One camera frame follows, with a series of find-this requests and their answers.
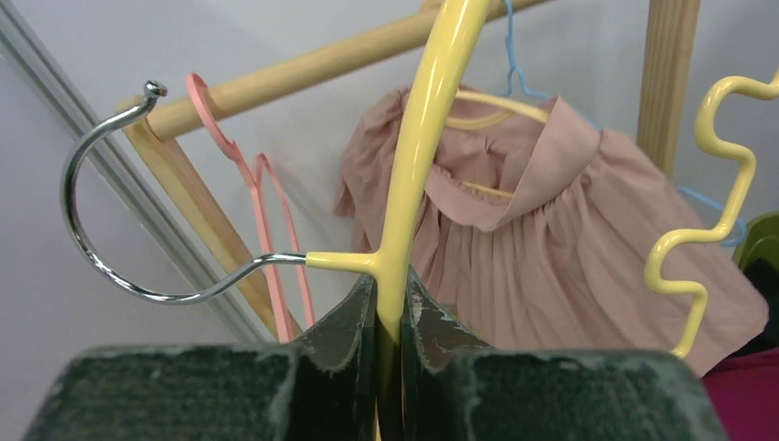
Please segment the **pink plastic hanger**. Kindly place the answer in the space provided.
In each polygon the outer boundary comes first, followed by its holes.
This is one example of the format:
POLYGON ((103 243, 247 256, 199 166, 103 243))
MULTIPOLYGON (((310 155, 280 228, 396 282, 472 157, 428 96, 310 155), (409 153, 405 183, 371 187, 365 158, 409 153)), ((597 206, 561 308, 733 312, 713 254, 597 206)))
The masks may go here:
MULTIPOLYGON (((186 89, 190 102, 194 106, 200 122, 221 152, 236 165, 236 168, 250 193, 254 208, 255 226, 261 250, 266 254, 272 254, 276 250, 267 216, 267 209, 265 207, 263 178, 267 176, 270 178, 270 182, 277 193, 282 214, 284 215, 286 222, 289 244, 291 245, 292 250, 297 252, 299 250, 299 240, 289 208, 288 198, 278 182, 273 166, 265 154, 257 154, 250 164, 245 160, 237 143, 227 137, 220 129, 219 124, 207 103, 206 92, 208 85, 198 74, 190 73, 186 77, 186 89)), ((297 322, 289 311, 287 297, 285 290, 283 289, 279 270, 277 267, 272 266, 265 272, 265 276, 268 284, 271 308, 277 327, 278 340, 281 343, 287 343, 299 336, 300 330, 296 327, 297 322)))

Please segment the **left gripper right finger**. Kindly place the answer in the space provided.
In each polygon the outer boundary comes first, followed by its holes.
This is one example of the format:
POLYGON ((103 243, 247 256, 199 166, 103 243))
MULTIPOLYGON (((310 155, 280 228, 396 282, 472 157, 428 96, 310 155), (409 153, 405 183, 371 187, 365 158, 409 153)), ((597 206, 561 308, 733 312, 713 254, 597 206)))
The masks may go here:
POLYGON ((402 317, 409 440, 723 440, 698 377, 646 350, 504 351, 410 272, 402 317))

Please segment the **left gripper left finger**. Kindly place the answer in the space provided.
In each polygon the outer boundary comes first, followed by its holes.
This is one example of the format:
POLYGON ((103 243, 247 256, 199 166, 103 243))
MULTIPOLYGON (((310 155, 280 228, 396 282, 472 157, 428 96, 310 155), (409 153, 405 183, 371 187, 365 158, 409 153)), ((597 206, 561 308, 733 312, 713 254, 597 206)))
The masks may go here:
POLYGON ((285 345, 104 346, 51 385, 27 440, 370 440, 376 283, 285 345))

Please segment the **magenta pleated skirt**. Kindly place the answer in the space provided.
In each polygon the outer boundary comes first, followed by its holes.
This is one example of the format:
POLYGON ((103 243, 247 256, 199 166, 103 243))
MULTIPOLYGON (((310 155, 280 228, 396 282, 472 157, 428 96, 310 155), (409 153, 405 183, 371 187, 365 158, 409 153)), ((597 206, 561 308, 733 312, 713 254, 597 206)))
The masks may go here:
POLYGON ((778 350, 728 358, 703 377, 731 440, 778 441, 778 350))

